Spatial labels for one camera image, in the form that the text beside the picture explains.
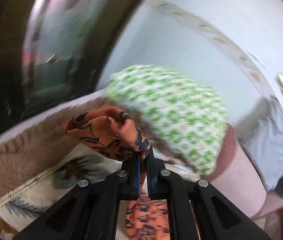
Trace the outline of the stained glass wooden door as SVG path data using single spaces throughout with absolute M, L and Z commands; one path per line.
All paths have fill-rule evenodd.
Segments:
M 142 0 L 0 0 L 0 135 L 93 92 Z

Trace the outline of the pink bolster cushion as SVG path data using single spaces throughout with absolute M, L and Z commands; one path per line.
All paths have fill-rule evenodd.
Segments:
M 227 125 L 215 171 L 201 178 L 210 182 L 248 217 L 257 214 L 265 203 L 263 183 L 231 125 Z

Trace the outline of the green white patterned pillow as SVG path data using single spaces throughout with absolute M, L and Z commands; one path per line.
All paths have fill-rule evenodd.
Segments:
M 111 74 L 106 95 L 137 113 L 196 172 L 214 172 L 227 124 L 226 106 L 213 87 L 176 69 L 137 64 Z

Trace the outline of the beige leaf pattern blanket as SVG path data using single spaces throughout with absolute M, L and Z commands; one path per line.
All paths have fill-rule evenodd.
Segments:
M 0 239 L 13 239 L 80 180 L 103 181 L 121 162 L 103 157 L 64 131 L 72 117 L 113 101 L 65 107 L 0 142 Z

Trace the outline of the orange black floral blouse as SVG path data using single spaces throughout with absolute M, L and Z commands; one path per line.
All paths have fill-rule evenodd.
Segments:
M 150 143 L 129 115 L 115 106 L 83 113 L 65 124 L 65 132 L 108 159 L 141 160 L 150 153 Z M 126 209 L 129 239 L 170 239 L 167 202 L 150 200 L 142 193 Z

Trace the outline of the grey pillow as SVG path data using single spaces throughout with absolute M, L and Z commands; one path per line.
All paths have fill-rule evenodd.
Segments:
M 265 190 L 274 190 L 283 177 L 283 108 L 278 99 L 260 99 L 235 130 Z

